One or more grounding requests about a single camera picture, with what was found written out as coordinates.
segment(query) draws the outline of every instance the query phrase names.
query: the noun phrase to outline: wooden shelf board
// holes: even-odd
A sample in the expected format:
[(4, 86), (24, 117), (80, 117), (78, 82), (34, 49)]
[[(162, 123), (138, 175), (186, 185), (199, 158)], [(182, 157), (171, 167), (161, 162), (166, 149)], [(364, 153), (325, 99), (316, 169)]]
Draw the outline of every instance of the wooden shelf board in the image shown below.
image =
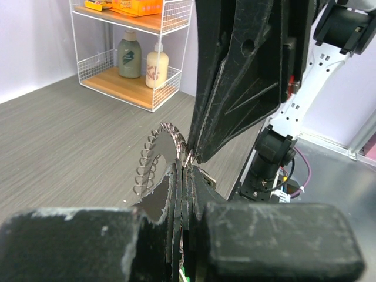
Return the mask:
[[(82, 6), (75, 6), (75, 11), (80, 14), (94, 16), (95, 18), (101, 18), (107, 21), (116, 22), (117, 24), (119, 23), (121, 25), (127, 25), (133, 28), (139, 28), (158, 34), (161, 33), (160, 24), (162, 21), (162, 14), (140, 16), (134, 18), (132, 16), (126, 16), (110, 10), (96, 11)], [(184, 20), (182, 18), (175, 18), (174, 21), (173, 16), (169, 16), (169, 18), (166, 18), (166, 27), (163, 28), (163, 32), (170, 31), (172, 29), (176, 29), (187, 24), (188, 20)]]
[(113, 67), (84, 80), (82, 84), (145, 109), (153, 109), (153, 89), (146, 86), (144, 76), (123, 78), (118, 67)]

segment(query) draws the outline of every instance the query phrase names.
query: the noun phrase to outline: bottle cap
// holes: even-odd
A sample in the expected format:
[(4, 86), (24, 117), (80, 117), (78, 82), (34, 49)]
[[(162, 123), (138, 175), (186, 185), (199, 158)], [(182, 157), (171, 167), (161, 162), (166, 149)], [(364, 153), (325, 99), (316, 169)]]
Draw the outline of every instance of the bottle cap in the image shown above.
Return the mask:
[(124, 32), (124, 40), (127, 41), (136, 41), (137, 40), (137, 33), (131, 29), (127, 29)]
[(159, 44), (159, 41), (154, 45), (155, 52), (163, 52), (163, 44), (162, 42)]

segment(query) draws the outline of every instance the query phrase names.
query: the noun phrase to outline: green bottle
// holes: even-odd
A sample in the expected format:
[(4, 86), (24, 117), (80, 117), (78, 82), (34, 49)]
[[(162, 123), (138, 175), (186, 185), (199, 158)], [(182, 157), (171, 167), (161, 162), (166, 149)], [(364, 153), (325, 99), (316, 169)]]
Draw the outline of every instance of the green bottle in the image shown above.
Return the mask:
[(135, 31), (125, 31), (124, 38), (117, 47), (119, 75), (125, 78), (141, 76), (141, 46)]

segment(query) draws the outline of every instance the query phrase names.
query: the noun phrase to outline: wire spiral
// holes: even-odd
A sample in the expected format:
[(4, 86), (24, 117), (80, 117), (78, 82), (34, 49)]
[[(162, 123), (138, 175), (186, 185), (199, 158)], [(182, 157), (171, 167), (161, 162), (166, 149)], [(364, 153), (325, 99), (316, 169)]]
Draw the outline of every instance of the wire spiral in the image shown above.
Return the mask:
[(133, 187), (133, 192), (137, 196), (143, 196), (144, 193), (150, 192), (151, 188), (154, 186), (155, 171), (157, 170), (161, 154), (157, 155), (154, 159), (151, 159), (151, 156), (155, 145), (154, 142), (162, 130), (170, 133), (174, 141), (176, 157), (182, 162), (185, 162), (187, 158), (187, 143), (184, 136), (180, 133), (178, 128), (171, 123), (161, 123), (161, 127), (159, 127), (158, 130), (153, 130), (147, 137), (147, 142), (144, 144), (143, 150), (141, 151), (141, 158), (139, 160), (140, 166), (136, 169), (136, 184)]

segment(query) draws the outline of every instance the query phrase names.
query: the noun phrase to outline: screw hole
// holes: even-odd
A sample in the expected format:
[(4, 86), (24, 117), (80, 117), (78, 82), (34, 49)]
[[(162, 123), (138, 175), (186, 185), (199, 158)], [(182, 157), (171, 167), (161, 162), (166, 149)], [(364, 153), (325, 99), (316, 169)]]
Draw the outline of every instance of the screw hole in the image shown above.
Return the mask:
[(241, 52), (244, 56), (249, 56), (254, 51), (254, 42), (251, 39), (247, 39), (241, 45)]

